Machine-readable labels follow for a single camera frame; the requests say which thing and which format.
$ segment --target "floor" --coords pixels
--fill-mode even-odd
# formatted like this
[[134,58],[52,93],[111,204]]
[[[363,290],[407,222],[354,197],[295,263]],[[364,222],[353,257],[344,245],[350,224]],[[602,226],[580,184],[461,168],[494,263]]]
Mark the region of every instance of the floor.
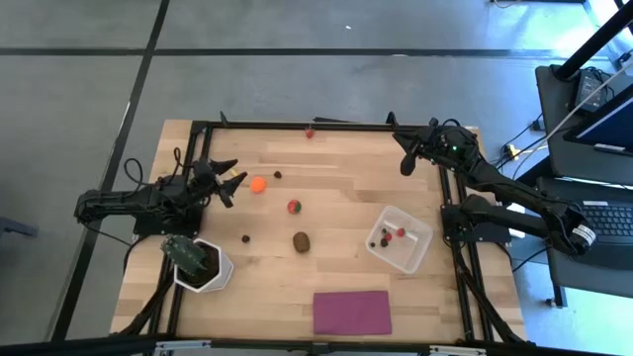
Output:
[[[560,62],[594,32],[578,4],[525,2],[502,10],[487,0],[162,2],[168,8],[159,49],[455,51],[161,55],[151,61],[143,83],[136,80],[142,52],[130,49],[147,46],[161,0],[0,2],[0,216],[40,228],[37,239],[0,238],[0,279],[9,286],[0,291],[0,344],[49,338],[82,241],[83,229],[72,217],[76,198],[101,183],[126,113],[134,121],[123,159],[138,158],[145,171],[165,119],[217,120],[219,110],[230,120],[251,121],[322,116],[379,123],[391,110],[403,123],[456,118],[481,128],[488,156],[495,158],[500,146],[540,113],[534,68]],[[48,55],[2,50],[9,47],[51,50]],[[63,55],[77,47],[83,54]],[[94,48],[128,51],[108,55],[90,52]],[[509,50],[483,55],[469,49]],[[613,71],[608,54],[591,64]],[[135,83],[144,84],[137,107],[134,100],[129,106]],[[515,144],[523,147],[538,136],[527,133]],[[512,172],[508,165],[504,173]],[[114,189],[132,187],[120,171]],[[108,218],[102,230],[130,236],[132,223]],[[538,241],[521,241],[512,253],[521,259],[537,248]],[[124,253],[117,242],[98,239],[69,338],[108,333]],[[547,267],[538,263],[516,273],[516,286],[528,334],[537,344],[633,353],[627,337],[633,329],[621,317],[633,311],[632,301],[570,291],[569,308],[546,308],[541,302],[551,297],[551,282]]]

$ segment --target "table leg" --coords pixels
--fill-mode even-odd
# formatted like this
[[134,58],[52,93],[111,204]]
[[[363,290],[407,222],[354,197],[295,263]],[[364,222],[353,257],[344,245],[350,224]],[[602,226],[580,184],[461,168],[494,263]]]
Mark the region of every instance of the table leg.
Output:
[[554,299],[548,299],[545,303],[550,307],[566,308],[567,296],[565,295],[565,289],[561,286],[554,285]]

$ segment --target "laptop screen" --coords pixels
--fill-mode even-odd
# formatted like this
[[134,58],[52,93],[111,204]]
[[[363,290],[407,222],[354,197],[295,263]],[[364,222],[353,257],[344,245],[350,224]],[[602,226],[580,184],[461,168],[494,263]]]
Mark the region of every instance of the laptop screen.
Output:
[[578,138],[610,146],[633,148],[633,98],[606,114]]

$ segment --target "cactus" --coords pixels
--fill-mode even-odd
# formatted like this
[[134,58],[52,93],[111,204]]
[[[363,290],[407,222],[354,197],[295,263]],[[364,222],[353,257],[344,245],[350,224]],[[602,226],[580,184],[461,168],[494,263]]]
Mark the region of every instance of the cactus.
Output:
[[191,277],[197,277],[201,270],[207,270],[203,264],[207,253],[187,236],[167,235],[160,249],[178,268]]

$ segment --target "small brown ball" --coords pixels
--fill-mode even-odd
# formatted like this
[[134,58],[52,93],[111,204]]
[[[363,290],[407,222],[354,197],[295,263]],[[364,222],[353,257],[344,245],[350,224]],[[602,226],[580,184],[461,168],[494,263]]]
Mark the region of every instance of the small brown ball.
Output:
[[310,239],[305,232],[297,232],[293,236],[293,245],[299,253],[308,252],[310,250]]

